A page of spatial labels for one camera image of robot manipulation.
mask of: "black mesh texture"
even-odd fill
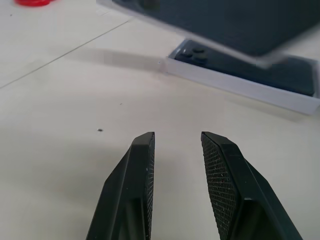
[[[220,239],[227,240],[237,210],[237,190],[228,173],[219,147],[207,136],[202,135],[202,147],[206,180]]]
[[[145,223],[147,228],[145,229],[145,240],[151,239],[151,223],[152,223],[152,210],[154,201],[154,173],[155,173],[155,136],[152,136],[149,146],[149,159],[147,165],[147,175],[145,182],[145,202],[147,205],[147,212],[145,215]]]

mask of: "red object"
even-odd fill
[[[48,5],[51,0],[15,0],[17,4],[29,7],[40,7]]]

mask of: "white tabletop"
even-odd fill
[[[124,17],[112,14],[110,25]],[[148,131],[152,240],[219,239],[201,131],[235,142],[303,239],[319,239],[320,111],[305,116],[165,74],[162,59],[182,40],[131,19],[0,89],[0,239],[85,239],[104,181]]]
[[[0,87],[129,19],[90,0],[57,0],[35,8],[0,0]]]

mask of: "white box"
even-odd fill
[[[175,60],[176,54],[184,44],[185,41],[166,59],[165,67],[169,74],[307,115],[313,114],[320,106],[317,61],[307,59],[313,64],[315,76],[315,94],[307,96]]]

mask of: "white table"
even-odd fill
[[[219,239],[201,131],[237,143],[303,239],[319,239],[320,111],[305,116],[164,74],[159,61],[182,39],[133,19],[0,89],[1,239],[85,239],[104,181],[148,131],[152,240]]]
[[[56,0],[35,8],[0,0],[0,88],[129,19],[90,0]]]

